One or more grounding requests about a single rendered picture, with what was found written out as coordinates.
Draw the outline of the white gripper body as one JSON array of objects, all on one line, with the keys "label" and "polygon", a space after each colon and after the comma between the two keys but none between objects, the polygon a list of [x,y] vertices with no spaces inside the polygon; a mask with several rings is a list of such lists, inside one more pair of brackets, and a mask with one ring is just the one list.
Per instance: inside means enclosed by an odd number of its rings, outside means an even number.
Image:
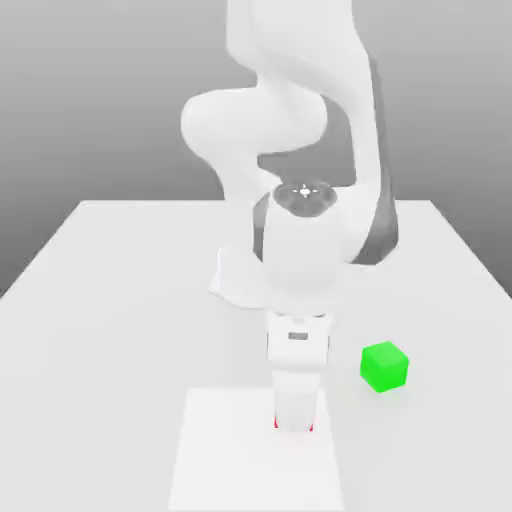
[{"label": "white gripper body", "polygon": [[328,363],[331,316],[266,313],[267,359],[280,367],[321,368]]}]

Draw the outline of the small red cube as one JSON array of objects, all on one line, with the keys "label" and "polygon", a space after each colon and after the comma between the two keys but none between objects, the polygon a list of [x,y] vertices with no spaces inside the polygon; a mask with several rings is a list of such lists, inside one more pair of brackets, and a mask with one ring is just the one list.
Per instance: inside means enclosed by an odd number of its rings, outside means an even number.
[{"label": "small red cube", "polygon": [[[274,416],[274,428],[276,428],[276,429],[279,428],[276,416]],[[311,424],[310,427],[309,427],[309,432],[313,432],[313,430],[314,430],[314,424]]]}]

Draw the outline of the small green cube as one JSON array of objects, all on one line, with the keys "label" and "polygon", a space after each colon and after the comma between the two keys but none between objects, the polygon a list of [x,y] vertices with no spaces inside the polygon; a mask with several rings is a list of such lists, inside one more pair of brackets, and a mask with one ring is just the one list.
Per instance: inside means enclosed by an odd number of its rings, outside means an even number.
[{"label": "small green cube", "polygon": [[405,385],[409,358],[391,341],[364,347],[360,375],[377,393]]}]

